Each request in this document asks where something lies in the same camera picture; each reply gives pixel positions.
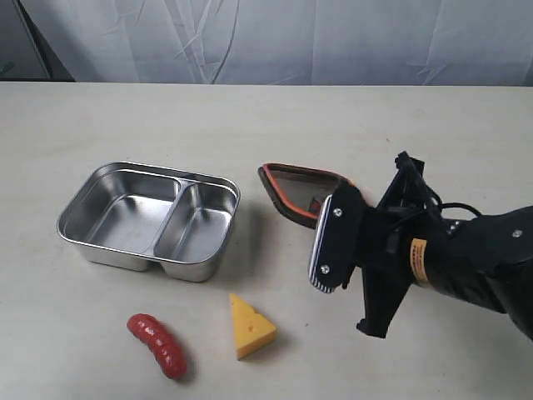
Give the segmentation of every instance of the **white backdrop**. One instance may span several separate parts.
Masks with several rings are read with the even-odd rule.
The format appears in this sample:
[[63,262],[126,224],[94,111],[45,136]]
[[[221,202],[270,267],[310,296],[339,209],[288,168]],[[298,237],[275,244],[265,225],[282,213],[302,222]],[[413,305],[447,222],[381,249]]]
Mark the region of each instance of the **white backdrop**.
[[533,83],[531,0],[22,0],[78,81]]

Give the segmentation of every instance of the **yellow cheese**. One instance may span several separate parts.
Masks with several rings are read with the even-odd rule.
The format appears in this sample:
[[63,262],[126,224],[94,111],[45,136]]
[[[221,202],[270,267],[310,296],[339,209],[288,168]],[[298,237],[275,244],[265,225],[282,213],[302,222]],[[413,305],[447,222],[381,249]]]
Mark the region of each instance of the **yellow cheese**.
[[230,294],[237,360],[272,343],[277,328],[235,294]]

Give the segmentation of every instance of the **orange label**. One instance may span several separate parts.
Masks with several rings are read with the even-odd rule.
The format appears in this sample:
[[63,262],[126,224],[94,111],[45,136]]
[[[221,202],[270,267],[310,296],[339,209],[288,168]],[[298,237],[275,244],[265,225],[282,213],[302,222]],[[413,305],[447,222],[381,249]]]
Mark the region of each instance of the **orange label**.
[[427,240],[413,239],[411,242],[411,269],[415,279],[420,285],[429,283],[426,275],[426,266],[424,265],[424,254],[426,253]]

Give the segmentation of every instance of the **toy sausage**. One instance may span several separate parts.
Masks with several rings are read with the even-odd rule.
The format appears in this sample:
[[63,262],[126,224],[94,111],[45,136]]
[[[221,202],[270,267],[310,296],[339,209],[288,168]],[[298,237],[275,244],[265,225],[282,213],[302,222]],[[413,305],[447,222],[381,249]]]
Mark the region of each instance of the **toy sausage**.
[[127,328],[152,351],[168,378],[179,379],[185,375],[187,362],[182,347],[161,322],[151,315],[135,314],[127,321]]

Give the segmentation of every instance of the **stainless steel container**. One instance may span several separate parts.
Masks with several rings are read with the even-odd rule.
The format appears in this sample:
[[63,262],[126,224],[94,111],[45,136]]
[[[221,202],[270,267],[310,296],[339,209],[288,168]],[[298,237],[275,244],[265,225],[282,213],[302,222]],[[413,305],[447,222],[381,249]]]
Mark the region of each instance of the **stainless steel container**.
[[201,282],[217,270],[240,193],[222,177],[115,162],[95,171],[57,220],[94,263],[143,271],[160,263]]

